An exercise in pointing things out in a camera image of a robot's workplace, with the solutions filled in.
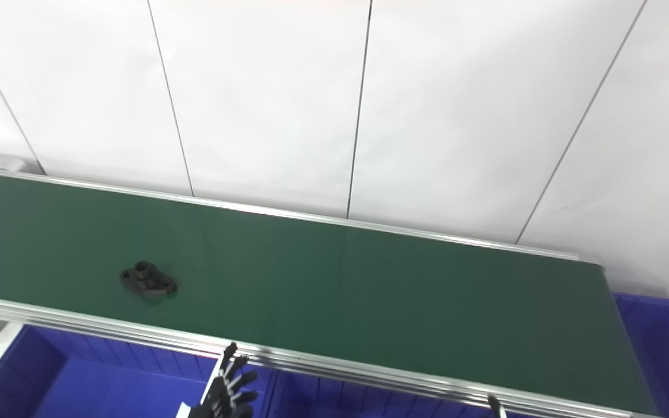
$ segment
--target black plastic part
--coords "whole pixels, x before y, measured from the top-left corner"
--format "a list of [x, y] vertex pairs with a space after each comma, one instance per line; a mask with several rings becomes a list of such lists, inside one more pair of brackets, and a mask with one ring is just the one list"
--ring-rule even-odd
[[142, 260], [120, 272], [126, 289], [142, 296], [164, 296], [177, 291], [175, 279], [159, 271], [153, 262]]

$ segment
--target wall panel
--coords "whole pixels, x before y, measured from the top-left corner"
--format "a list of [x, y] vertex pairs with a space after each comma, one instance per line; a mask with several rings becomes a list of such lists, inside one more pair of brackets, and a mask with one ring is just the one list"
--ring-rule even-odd
[[369, 2], [151, 4], [196, 195], [344, 217]]
[[669, 296], [669, 1], [643, 10], [520, 244], [597, 254], [614, 289]]
[[351, 218], [512, 242], [641, 0], [374, 0]]
[[49, 175], [189, 194], [141, 0], [0, 0], [0, 87]]

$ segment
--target robotic hand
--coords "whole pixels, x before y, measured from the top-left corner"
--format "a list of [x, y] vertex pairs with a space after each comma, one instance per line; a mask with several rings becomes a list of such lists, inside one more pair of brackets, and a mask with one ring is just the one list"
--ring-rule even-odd
[[233, 359], [230, 365], [229, 360], [233, 358], [234, 352], [236, 343], [231, 343], [224, 350], [218, 375], [211, 377], [213, 381], [208, 394], [199, 405], [191, 408], [188, 418], [252, 418], [254, 410], [249, 402], [257, 399], [257, 392], [241, 392], [241, 389], [257, 379], [257, 371], [234, 377], [249, 361], [249, 357], [241, 356]]

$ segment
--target blue storage crate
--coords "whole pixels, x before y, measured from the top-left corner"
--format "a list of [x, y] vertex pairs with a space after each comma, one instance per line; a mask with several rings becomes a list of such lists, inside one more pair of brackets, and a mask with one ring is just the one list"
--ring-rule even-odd
[[267, 418], [492, 418], [492, 413], [457, 402], [280, 372]]
[[[655, 403], [669, 418], [669, 299], [614, 294]], [[0, 418], [173, 418], [214, 359], [25, 326], [0, 360]], [[488, 418], [488, 409], [257, 368], [255, 418]], [[509, 414], [510, 418], [523, 418]]]
[[[0, 418], [174, 418], [194, 406], [214, 359], [25, 326], [0, 360]], [[274, 371], [248, 386], [267, 415]]]
[[614, 294], [659, 413], [669, 418], [669, 299]]

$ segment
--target green conveyor belt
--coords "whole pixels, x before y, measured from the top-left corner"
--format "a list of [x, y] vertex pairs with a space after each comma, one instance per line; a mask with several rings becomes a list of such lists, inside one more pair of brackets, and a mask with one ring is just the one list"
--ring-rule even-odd
[[654, 413], [586, 262], [0, 176], [0, 299]]

